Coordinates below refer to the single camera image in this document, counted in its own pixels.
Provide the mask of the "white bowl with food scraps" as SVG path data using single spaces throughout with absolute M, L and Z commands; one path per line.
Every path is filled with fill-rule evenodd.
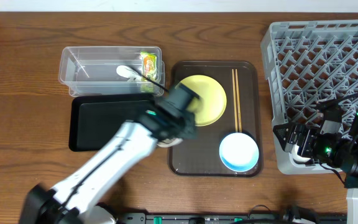
M 162 148 L 168 148 L 180 144 L 182 141 L 182 138 L 165 139 L 163 141 L 158 142 L 157 146 Z

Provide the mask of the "white paper cup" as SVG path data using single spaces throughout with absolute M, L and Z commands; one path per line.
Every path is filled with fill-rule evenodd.
M 307 157 L 301 157 L 298 155 L 298 150 L 299 150 L 299 146 L 294 144 L 291 150 L 291 155 L 293 160 L 297 163 L 297 164 L 306 164 L 308 163 L 311 158 L 307 158 Z

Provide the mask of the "yellow plate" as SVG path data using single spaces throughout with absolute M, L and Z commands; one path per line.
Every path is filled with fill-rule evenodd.
M 196 126 L 207 126 L 217 121 L 224 113 L 227 96 L 223 86 L 206 75 L 191 75 L 180 81 L 181 84 L 195 92 L 187 110 L 195 114 Z

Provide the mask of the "light blue bowl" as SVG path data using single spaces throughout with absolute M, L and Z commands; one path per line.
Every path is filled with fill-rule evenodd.
M 231 133 L 219 145 L 222 163 L 234 172 L 250 171 L 258 163 L 259 156 L 256 141 L 245 133 Z

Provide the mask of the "wooden chopstick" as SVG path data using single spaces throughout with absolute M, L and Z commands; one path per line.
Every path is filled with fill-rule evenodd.
M 235 132 L 238 132 L 238 120 L 237 120 L 237 100 L 236 100 L 236 84 L 235 84 L 234 69 L 232 69 L 232 94 L 233 94 L 233 103 L 234 103 L 234 123 L 235 123 Z
M 238 71 L 235 69 L 234 71 L 234 78 L 235 78 L 235 89 L 236 89 L 236 105 L 237 105 L 237 127 L 238 132 L 242 133 L 242 118 L 241 118 L 241 102 L 240 102 L 240 96 L 239 96 L 239 76 Z

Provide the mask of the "green orange snack wrapper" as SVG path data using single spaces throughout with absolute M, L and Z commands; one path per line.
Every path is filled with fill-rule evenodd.
M 145 93 L 152 93 L 155 90 L 155 85 L 150 80 L 155 82 L 157 79 L 157 56 L 142 51 L 140 58 L 142 60 L 142 81 L 147 82 L 146 84 L 141 84 L 140 90 Z

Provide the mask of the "white napkin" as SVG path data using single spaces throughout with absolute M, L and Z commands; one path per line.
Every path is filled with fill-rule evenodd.
M 120 65 L 116 69 L 120 77 L 126 78 L 128 82 L 141 82 L 142 76 L 131 67 Z

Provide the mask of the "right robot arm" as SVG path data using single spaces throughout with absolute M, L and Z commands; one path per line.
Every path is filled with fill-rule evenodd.
M 297 160 L 317 161 L 323 169 L 346 174 L 342 183 L 347 189 L 347 222 L 358 223 L 358 110 L 349 131 L 351 138 L 345 139 L 339 132 L 342 124 L 339 102 L 328 100 L 317 104 L 323 115 L 318 128 L 285 123 L 275 125 L 273 133 L 282 151 L 295 154 Z

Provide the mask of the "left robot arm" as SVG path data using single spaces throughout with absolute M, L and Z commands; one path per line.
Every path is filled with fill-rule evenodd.
M 171 103 L 150 105 L 118 132 L 88 162 L 47 190 L 38 184 L 27 194 L 19 223 L 115 223 L 97 204 L 159 142 L 195 136 L 195 115 Z

